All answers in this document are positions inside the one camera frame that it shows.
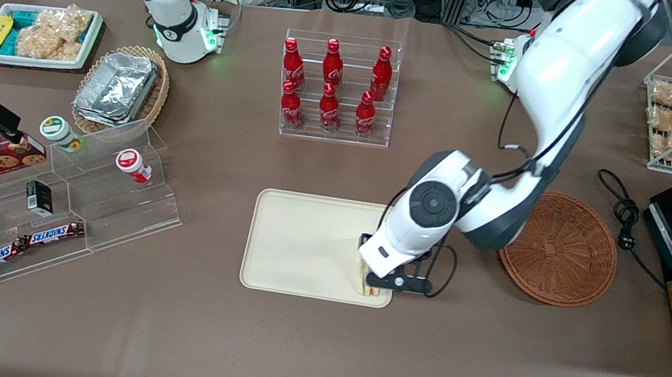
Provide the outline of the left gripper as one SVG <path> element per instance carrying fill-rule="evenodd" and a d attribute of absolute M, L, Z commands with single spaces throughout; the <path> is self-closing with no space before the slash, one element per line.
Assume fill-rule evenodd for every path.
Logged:
<path fill-rule="evenodd" d="M 412 225 L 383 223 L 374 233 L 363 232 L 358 249 L 370 272 L 384 278 L 394 269 L 411 262 L 432 247 L 437 232 Z"/>

